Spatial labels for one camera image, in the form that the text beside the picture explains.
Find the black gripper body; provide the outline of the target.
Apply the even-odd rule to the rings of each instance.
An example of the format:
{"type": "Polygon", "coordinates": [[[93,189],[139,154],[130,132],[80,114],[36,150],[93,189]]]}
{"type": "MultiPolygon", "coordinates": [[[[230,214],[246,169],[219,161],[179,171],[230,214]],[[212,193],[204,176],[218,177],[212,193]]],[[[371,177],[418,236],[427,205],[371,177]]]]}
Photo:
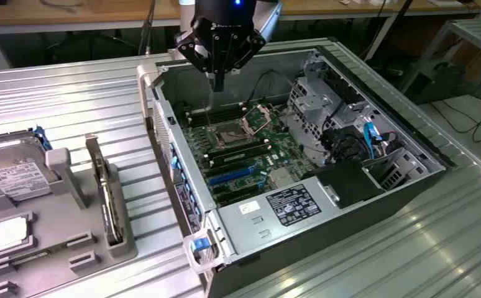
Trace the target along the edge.
{"type": "Polygon", "coordinates": [[[248,34],[254,31],[252,16],[255,1],[196,1],[192,33],[212,54],[214,69],[218,73],[220,37],[231,32],[248,34]]]}

